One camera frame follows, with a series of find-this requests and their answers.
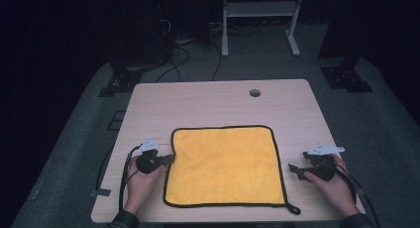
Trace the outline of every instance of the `metal stand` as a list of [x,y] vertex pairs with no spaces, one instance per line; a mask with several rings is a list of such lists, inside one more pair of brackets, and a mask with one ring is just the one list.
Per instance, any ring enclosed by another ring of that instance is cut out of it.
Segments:
[[361,80],[355,71],[359,56],[346,56],[338,66],[323,66],[322,73],[332,89],[347,89],[349,92],[372,92],[368,83]]
[[222,57],[229,56],[228,18],[230,17],[279,17],[291,16],[290,29],[285,31],[287,40],[295,57],[300,56],[299,47],[294,40],[294,30],[302,0],[285,2],[234,2],[223,0]]
[[164,60],[154,63],[124,62],[122,57],[114,52],[109,53],[108,57],[114,73],[108,84],[102,87],[98,97],[112,97],[114,93],[133,92],[144,72],[164,65]]

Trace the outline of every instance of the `white shelf frame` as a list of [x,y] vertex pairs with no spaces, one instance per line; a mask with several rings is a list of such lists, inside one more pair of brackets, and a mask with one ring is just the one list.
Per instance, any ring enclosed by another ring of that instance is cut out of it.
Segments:
[[291,16],[290,28],[285,30],[287,40],[295,57],[300,56],[299,47],[294,40],[297,17],[299,16],[302,0],[283,2],[232,2],[224,0],[223,4],[223,34],[222,57],[229,56],[228,18],[234,17],[281,17]]

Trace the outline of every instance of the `dark background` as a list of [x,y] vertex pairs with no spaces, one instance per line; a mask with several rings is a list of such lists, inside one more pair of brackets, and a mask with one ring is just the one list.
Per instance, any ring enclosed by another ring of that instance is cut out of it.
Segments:
[[[206,38],[203,26],[221,20],[222,0],[142,0],[141,7],[134,8],[129,6],[135,0],[0,1],[0,220],[6,227],[27,199],[85,86],[109,61],[110,51],[162,58],[162,45],[145,40],[158,38],[157,16],[173,21],[175,29]],[[303,0],[299,21],[331,20],[320,57],[343,57],[351,49],[367,58],[419,122],[418,2]]]

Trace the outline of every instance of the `black equipment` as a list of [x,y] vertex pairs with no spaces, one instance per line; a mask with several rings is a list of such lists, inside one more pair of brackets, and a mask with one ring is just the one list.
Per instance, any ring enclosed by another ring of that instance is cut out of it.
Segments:
[[145,151],[136,159],[137,169],[142,173],[151,173],[160,166],[167,166],[175,161],[175,155],[158,157],[157,150]]
[[314,173],[315,175],[317,175],[325,181],[331,180],[334,177],[334,175],[337,174],[348,185],[349,190],[352,193],[353,201],[356,203],[356,189],[353,186],[352,181],[350,180],[350,175],[347,173],[347,171],[344,170],[344,168],[340,167],[335,163],[334,158],[332,156],[315,156],[309,155],[307,152],[304,152],[303,157],[306,160],[309,160],[310,164],[312,165],[312,168],[300,169],[294,165],[288,165],[290,171],[295,172],[300,180],[308,180],[304,175],[306,171]]

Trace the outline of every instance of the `table hole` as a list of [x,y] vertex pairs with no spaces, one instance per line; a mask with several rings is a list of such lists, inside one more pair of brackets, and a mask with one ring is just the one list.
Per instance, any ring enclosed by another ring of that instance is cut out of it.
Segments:
[[253,97],[259,97],[262,93],[258,89],[252,89],[250,95]]

